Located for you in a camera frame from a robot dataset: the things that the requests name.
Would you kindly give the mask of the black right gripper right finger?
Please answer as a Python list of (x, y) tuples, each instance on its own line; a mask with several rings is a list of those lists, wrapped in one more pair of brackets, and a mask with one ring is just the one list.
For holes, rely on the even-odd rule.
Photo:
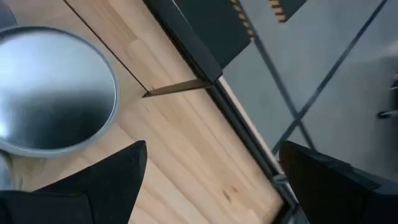
[(290, 141), (279, 158), (310, 224), (398, 224), (398, 182)]

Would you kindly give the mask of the black chair base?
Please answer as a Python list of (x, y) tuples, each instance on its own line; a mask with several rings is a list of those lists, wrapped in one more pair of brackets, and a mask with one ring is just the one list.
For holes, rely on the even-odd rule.
[(390, 91), (393, 93), (393, 100), (396, 103), (395, 108), (393, 110), (378, 112), (377, 114), (378, 119), (388, 119), (392, 117), (398, 117), (398, 72), (396, 72), (393, 76)]

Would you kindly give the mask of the white carrot vegetables can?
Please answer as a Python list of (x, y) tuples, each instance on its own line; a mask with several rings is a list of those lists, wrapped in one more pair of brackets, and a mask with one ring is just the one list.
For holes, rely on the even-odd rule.
[(45, 26), (0, 30), (0, 149), (60, 157), (97, 141), (119, 109), (105, 56), (70, 32)]

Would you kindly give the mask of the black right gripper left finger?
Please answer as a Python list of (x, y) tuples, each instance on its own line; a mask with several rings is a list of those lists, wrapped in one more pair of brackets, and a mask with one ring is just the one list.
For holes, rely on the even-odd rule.
[(0, 191), (0, 224), (127, 224), (144, 179), (145, 141), (33, 192)]

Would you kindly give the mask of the black mat yellow edge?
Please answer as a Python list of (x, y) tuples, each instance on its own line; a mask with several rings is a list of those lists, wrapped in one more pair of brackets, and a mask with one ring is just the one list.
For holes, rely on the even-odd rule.
[(286, 23), (306, 2), (307, 0), (269, 0), (280, 23)]
[(221, 68), (250, 44), (252, 31), (238, 0), (174, 1)]

